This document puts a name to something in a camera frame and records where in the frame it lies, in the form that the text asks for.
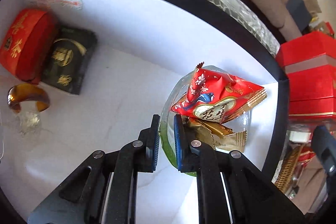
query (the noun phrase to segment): woven basket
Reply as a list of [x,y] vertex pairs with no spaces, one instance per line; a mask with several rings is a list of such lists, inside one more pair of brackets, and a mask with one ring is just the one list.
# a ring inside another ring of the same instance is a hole
[[283,160],[279,176],[274,184],[284,194],[287,192],[291,185],[294,169],[297,165],[297,161],[303,147],[304,145],[295,147],[290,152],[290,154]]

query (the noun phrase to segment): red box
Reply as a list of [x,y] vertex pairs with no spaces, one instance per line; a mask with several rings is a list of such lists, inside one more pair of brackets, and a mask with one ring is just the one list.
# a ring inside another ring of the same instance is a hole
[[0,48],[0,63],[22,81],[37,84],[42,65],[57,35],[57,21],[48,12],[22,10]]
[[336,41],[313,32],[282,44],[276,60],[289,78],[290,129],[336,130]]

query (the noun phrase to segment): clear glass object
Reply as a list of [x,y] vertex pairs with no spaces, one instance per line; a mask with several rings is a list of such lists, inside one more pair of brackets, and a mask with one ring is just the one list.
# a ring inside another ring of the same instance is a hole
[[[212,71],[227,73],[226,71],[217,68],[215,66],[205,66],[203,68]],[[164,105],[159,123],[159,134],[161,138],[162,149],[166,154],[168,160],[174,167],[177,167],[176,155],[175,155],[175,140],[174,140],[174,116],[176,115],[176,113],[170,111],[170,109],[183,96],[183,94],[187,92],[193,75],[194,71],[182,77],[177,82]],[[250,128],[250,115],[251,110],[245,112],[243,115],[240,115],[236,119],[233,119],[232,121],[225,123],[224,125],[226,127],[231,128],[234,132],[241,132],[246,130],[248,134]],[[217,150],[228,153],[228,151],[225,150],[221,149]]]

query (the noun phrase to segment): bird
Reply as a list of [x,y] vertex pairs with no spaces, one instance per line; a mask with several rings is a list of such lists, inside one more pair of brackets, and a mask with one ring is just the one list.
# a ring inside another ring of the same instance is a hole
[[183,109],[188,110],[188,109],[192,108],[194,105],[196,105],[197,102],[210,103],[210,102],[212,102],[213,98],[215,98],[215,95],[214,95],[213,92],[202,93],[200,96],[198,96],[197,98],[192,100],[190,102],[190,105],[184,107]]

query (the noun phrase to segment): black edge trim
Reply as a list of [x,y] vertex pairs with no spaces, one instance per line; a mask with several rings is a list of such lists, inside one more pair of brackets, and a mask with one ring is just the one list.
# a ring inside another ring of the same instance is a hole
[[279,83],[277,116],[263,173],[272,179],[282,152],[288,123],[288,78],[268,50],[240,23],[207,0],[165,0],[227,35],[251,54]]

